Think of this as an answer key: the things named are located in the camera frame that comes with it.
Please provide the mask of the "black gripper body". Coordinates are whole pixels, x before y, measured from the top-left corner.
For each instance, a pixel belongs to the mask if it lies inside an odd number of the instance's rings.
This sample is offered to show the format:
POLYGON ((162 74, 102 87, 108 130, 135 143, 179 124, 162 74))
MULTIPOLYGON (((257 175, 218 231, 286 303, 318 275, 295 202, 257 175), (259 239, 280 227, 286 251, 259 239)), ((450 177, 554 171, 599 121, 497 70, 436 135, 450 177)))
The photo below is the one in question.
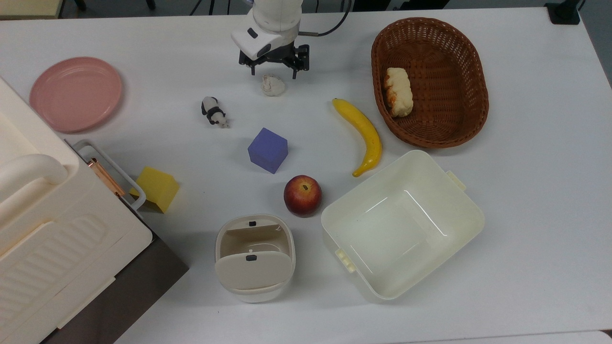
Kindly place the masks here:
POLYGON ((280 63, 289 68, 309 68, 309 45, 295 47, 293 43, 280 46, 252 60, 244 52, 239 53, 239 64, 254 68, 263 63, 280 63))

